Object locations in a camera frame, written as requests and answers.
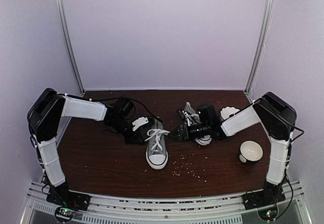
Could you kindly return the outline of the grey sneaker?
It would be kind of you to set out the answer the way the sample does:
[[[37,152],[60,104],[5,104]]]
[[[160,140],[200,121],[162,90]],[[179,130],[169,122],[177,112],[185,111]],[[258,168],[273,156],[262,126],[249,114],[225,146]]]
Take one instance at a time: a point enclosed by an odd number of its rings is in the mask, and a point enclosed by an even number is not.
[[[186,102],[186,105],[184,107],[185,111],[188,111],[190,114],[192,114],[194,116],[194,118],[196,119],[197,123],[200,123],[200,119],[199,119],[199,115],[196,113],[196,111],[192,108],[191,104],[189,102]],[[207,136],[203,136],[203,137],[198,137],[194,139],[199,145],[201,146],[207,146],[210,144],[212,138],[210,135]]]
[[[146,160],[148,165],[155,169],[163,169],[169,159],[169,154],[166,148],[166,136],[170,131],[165,130],[163,124],[154,120],[152,127],[147,131],[147,148],[146,148]]]

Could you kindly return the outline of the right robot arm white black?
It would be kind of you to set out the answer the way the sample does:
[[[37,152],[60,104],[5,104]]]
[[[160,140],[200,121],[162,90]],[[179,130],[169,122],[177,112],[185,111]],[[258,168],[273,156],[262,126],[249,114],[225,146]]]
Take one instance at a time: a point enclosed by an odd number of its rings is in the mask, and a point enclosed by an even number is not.
[[[223,120],[213,105],[201,105],[192,120],[176,127],[168,136],[177,141],[194,140],[204,136],[222,141],[255,124],[262,124],[271,149],[264,190],[260,192],[259,199],[268,205],[279,196],[279,188],[287,173],[296,119],[297,113],[294,108],[274,93],[267,92]]]

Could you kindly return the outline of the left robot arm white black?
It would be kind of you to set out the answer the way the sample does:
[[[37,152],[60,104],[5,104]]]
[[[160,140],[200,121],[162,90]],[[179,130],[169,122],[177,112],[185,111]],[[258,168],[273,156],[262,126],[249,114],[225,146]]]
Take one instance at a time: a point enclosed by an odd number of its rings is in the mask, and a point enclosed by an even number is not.
[[[141,128],[162,120],[143,104],[149,114],[134,121],[128,118],[137,100],[120,96],[108,99],[91,99],[58,93],[46,88],[27,113],[30,141],[36,149],[48,185],[49,193],[62,206],[73,201],[69,184],[63,173],[57,151],[58,128],[62,118],[81,118],[102,121],[117,134],[124,137],[126,144],[143,144]]]

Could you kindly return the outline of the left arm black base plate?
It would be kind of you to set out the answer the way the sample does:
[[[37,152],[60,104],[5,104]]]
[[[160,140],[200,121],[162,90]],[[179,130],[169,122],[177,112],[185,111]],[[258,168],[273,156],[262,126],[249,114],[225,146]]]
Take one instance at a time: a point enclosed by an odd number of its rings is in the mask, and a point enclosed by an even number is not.
[[[91,197],[87,194],[71,191],[60,193],[56,190],[50,190],[46,197],[47,202],[82,211],[88,210],[90,199]]]

